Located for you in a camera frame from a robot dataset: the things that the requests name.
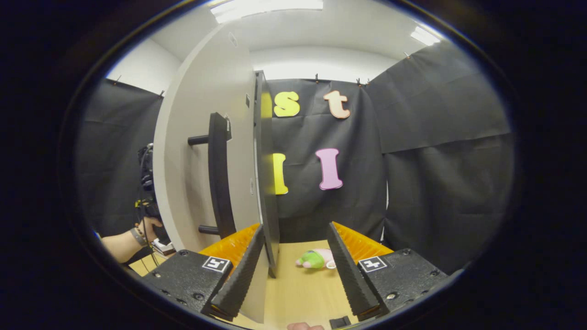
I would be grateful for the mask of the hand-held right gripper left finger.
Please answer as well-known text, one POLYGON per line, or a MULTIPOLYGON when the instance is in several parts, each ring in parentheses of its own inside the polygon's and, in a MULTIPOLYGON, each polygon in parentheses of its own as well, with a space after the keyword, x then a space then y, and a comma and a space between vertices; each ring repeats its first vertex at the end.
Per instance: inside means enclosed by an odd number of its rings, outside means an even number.
POLYGON ((232 321, 245 301, 265 241, 262 224, 253 224, 198 253, 176 252, 142 282, 193 313, 232 321))

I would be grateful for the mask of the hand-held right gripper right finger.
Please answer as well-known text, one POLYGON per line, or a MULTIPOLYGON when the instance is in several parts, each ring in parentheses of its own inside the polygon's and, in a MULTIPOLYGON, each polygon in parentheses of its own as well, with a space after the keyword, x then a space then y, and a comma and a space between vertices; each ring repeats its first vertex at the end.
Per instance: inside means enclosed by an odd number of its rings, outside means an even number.
POLYGON ((339 223, 329 224, 327 242, 359 321, 406 309, 449 279, 413 249, 394 251, 339 223))

